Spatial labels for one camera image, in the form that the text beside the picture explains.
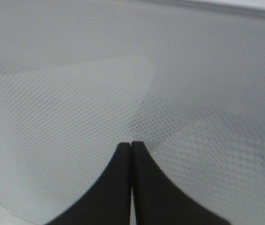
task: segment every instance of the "dotted pattern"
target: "dotted pattern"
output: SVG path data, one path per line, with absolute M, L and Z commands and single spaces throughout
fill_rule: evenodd
M 21 171 L 15 185 L 23 185 L 28 198 L 58 214 L 95 182 L 118 142 L 143 140 L 166 175 L 196 201 L 234 225 L 265 224 L 265 121 L 83 75 L 2 65 L 0 124 Z

